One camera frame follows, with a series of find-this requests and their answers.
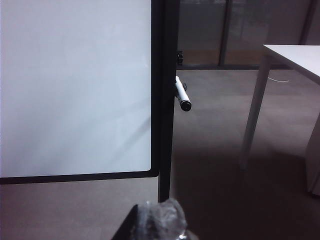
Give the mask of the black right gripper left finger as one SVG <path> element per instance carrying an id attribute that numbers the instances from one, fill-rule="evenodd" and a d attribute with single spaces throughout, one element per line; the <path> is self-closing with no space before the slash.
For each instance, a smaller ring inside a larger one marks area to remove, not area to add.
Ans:
<path id="1" fill-rule="evenodd" d="M 145 204 L 134 205 L 122 224 L 115 232 L 112 240 L 150 240 L 151 239 L 151 212 L 150 206 Z"/>

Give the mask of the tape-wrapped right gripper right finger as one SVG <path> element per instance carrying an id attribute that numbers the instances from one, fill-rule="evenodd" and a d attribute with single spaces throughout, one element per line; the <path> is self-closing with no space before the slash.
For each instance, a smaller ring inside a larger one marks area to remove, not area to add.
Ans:
<path id="1" fill-rule="evenodd" d="M 142 238 L 144 240 L 197 240 L 188 229 L 185 213 L 176 199 L 147 202 L 142 205 Z"/>

